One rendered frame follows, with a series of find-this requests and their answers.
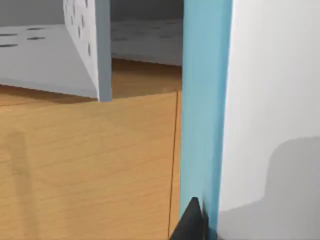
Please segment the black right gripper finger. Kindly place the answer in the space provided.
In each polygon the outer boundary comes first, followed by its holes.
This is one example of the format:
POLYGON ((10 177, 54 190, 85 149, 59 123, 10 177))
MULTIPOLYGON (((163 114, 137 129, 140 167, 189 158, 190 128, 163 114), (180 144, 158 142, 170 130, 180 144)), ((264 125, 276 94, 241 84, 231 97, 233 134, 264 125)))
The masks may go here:
POLYGON ((204 240, 204 227, 199 199, 192 197, 169 240, 204 240))

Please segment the light blue object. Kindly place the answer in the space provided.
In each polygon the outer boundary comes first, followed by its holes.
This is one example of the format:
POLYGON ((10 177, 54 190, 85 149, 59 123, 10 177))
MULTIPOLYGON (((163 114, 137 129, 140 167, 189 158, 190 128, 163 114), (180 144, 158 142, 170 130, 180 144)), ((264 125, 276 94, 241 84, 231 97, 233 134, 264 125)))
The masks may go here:
POLYGON ((199 200, 203 240, 218 240, 233 0, 184 0, 180 211, 199 200))

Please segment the grey pierced drawer inside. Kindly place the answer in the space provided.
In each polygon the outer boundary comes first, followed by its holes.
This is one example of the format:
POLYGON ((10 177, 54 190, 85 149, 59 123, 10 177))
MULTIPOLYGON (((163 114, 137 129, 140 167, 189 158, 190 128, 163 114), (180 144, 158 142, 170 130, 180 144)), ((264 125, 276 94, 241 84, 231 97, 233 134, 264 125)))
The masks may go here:
POLYGON ((110 0, 0 0, 0 85, 111 101, 110 0))

